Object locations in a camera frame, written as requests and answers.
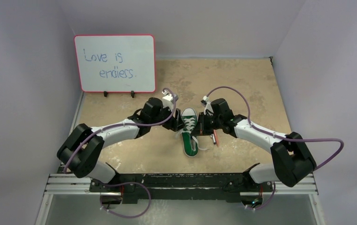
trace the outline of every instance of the shoe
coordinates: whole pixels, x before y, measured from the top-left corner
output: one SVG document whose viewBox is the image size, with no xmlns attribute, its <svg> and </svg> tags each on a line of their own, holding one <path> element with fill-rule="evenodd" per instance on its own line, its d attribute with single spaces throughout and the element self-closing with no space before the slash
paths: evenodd
<svg viewBox="0 0 357 225">
<path fill-rule="evenodd" d="M 191 132 L 198 122 L 198 114 L 193 108 L 186 108 L 181 113 L 181 119 L 183 120 L 185 127 L 177 134 L 181 134 L 181 137 L 183 138 L 184 153 L 188 157 L 194 157 L 198 154 L 198 143 L 196 138 L 191 136 Z"/>
</svg>

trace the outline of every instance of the whiteboard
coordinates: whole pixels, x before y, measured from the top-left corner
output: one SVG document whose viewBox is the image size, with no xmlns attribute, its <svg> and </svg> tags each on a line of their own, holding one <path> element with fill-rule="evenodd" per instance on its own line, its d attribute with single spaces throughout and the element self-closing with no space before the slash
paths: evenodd
<svg viewBox="0 0 357 225">
<path fill-rule="evenodd" d="M 152 35 L 77 35 L 74 43 L 83 91 L 155 91 Z"/>
</svg>

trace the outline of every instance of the white shoelace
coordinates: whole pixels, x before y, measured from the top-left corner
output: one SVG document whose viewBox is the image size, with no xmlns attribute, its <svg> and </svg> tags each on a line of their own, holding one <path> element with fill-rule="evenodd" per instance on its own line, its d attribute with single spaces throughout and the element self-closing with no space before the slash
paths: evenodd
<svg viewBox="0 0 357 225">
<path fill-rule="evenodd" d="M 193 128 L 195 127 L 195 118 L 183 119 L 183 121 L 184 121 L 184 124 L 186 125 L 187 130 L 186 131 L 184 129 L 179 130 L 176 133 L 176 138 L 182 133 L 190 133 L 191 134 L 191 130 L 193 130 Z M 208 150 L 208 148 L 201 148 L 199 146 L 198 139 L 196 139 L 195 136 L 191 136 L 191 137 L 195 141 L 195 143 L 198 145 L 199 150 L 202 150 L 202 151 Z"/>
</svg>

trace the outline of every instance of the red whiteboard frame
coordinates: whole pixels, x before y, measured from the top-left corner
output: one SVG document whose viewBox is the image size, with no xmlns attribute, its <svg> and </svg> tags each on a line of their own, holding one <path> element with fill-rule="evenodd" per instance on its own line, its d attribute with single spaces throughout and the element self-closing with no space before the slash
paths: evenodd
<svg viewBox="0 0 357 225">
<path fill-rule="evenodd" d="M 81 80 L 81 75 L 79 71 L 79 62 L 78 62 L 78 52 L 76 50 L 76 43 L 75 43 L 75 38 L 77 36 L 151 36 L 152 40 L 154 41 L 154 82 L 155 82 L 155 89 L 153 91 L 139 91 L 135 93 L 154 93 L 156 91 L 156 54 L 155 54 L 155 37 L 152 34 L 78 34 L 74 36 L 74 46 L 75 46 L 75 55 L 76 55 L 76 64 L 78 66 L 78 74 L 79 74 L 79 80 L 81 81 L 81 89 L 83 92 L 89 92 L 89 93 L 103 93 L 104 91 L 84 91 L 82 87 L 82 80 Z M 108 91 L 108 93 L 130 93 L 130 91 Z"/>
</svg>

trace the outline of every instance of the white wall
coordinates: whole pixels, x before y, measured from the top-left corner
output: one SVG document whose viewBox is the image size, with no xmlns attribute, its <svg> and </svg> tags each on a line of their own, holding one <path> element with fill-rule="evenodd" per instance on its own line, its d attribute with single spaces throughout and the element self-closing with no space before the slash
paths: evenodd
<svg viewBox="0 0 357 225">
<path fill-rule="evenodd" d="M 269 57 L 305 0 L 59 0 L 76 34 L 151 33 L 158 57 Z"/>
<path fill-rule="evenodd" d="M 357 224 L 357 1 L 307 0 L 274 59 L 292 129 L 344 140 L 315 177 L 328 224 Z M 338 145 L 310 146 L 321 163 Z"/>
<path fill-rule="evenodd" d="M 0 0 L 0 224 L 34 224 L 80 86 L 54 0 Z"/>
</svg>

